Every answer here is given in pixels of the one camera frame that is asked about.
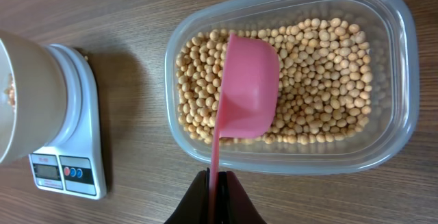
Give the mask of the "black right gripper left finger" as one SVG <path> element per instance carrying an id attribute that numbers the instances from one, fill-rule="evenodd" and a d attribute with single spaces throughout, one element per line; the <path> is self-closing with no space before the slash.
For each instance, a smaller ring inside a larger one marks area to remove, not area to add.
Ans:
<path id="1" fill-rule="evenodd" d="M 165 224 L 207 224 L 209 169 L 199 171 Z"/>

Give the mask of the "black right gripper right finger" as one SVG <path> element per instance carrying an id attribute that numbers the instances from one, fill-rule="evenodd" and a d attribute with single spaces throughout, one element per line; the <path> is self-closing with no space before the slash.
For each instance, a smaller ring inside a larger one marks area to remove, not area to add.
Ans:
<path id="1" fill-rule="evenodd" d="M 218 174 L 217 223 L 266 224 L 234 172 Z"/>

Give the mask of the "pink plastic measuring scoop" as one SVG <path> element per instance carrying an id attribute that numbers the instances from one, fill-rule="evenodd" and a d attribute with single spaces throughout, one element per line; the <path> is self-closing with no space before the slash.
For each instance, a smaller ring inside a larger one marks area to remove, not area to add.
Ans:
<path id="1" fill-rule="evenodd" d="M 279 85 L 276 49 L 265 41 L 230 34 L 214 125 L 208 223 L 217 223 L 221 138 L 256 138 L 273 122 Z"/>

